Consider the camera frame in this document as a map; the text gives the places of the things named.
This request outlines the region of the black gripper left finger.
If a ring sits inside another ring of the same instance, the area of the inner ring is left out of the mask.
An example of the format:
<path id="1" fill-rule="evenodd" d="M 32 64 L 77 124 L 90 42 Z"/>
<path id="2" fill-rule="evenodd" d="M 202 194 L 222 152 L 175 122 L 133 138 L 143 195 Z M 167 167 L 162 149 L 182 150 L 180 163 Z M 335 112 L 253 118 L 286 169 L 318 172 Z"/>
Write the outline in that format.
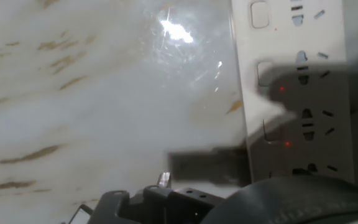
<path id="1" fill-rule="evenodd" d="M 129 199 L 129 192 L 123 190 L 106 192 L 93 210 L 88 224 L 130 224 L 130 220 L 119 216 L 122 209 L 128 206 Z"/>

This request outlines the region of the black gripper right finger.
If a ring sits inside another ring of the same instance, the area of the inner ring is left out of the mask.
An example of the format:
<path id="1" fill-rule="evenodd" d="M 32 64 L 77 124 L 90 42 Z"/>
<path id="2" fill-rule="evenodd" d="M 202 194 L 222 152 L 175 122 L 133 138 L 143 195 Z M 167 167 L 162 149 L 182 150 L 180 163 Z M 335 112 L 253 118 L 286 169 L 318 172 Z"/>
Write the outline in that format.
<path id="1" fill-rule="evenodd" d="M 145 223 L 200 224 L 216 206 L 216 196 L 192 188 L 173 190 L 171 175 L 160 175 L 156 185 L 143 189 Z"/>

